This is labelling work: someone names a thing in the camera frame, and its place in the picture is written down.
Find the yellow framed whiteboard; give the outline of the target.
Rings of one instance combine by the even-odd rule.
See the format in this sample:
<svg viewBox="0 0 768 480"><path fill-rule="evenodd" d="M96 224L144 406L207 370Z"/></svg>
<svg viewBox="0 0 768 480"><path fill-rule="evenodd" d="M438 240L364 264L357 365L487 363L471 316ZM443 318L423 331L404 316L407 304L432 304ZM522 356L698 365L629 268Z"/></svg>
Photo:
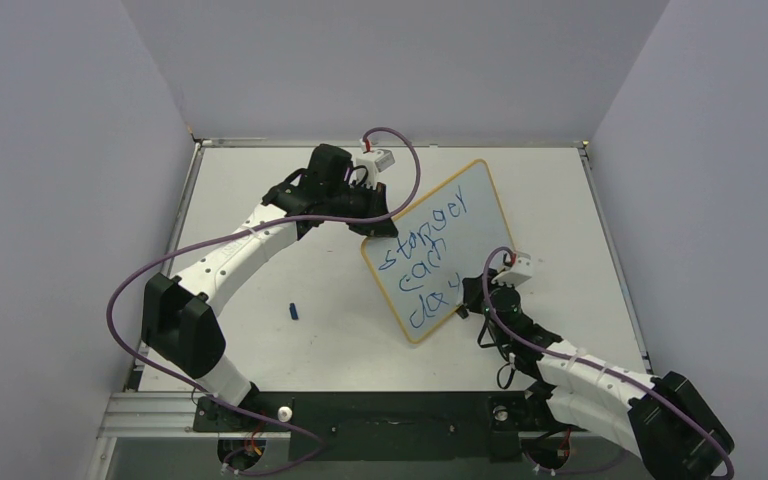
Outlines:
<svg viewBox="0 0 768 480"><path fill-rule="evenodd" d="M361 254L406 339L418 344L453 315L462 280L481 274L514 239L489 166L475 160L396 216L399 236L362 242Z"/></svg>

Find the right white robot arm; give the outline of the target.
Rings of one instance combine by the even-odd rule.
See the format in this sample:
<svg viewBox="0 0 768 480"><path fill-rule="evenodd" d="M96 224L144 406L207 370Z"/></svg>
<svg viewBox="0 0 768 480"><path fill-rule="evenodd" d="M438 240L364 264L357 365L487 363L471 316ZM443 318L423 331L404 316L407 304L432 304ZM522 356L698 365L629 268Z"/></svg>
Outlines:
<svg viewBox="0 0 768 480"><path fill-rule="evenodd" d="M484 318L481 347L496 349L508 366L533 379L524 413L538 427L578 427L639 458L655 479L714 479L735 475L735 443L685 376L663 377L614 366L551 332L521 306L505 273L462 282L461 313Z"/></svg>

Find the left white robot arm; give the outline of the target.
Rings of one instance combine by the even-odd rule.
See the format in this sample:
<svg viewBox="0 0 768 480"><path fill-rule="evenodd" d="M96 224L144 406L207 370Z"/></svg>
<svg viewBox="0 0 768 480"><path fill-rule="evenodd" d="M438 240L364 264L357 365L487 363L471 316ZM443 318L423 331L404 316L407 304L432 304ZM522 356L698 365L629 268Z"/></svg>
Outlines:
<svg viewBox="0 0 768 480"><path fill-rule="evenodd" d="M223 242L173 276L154 275L145 285L142 340L200 387L221 399L219 416L232 429L251 427L258 416L256 385L227 357L218 316L230 298L281 250L321 225L322 217L347 218L351 231L394 238L386 186L377 176L395 162L389 150L359 155L328 144L309 163L263 196Z"/></svg>

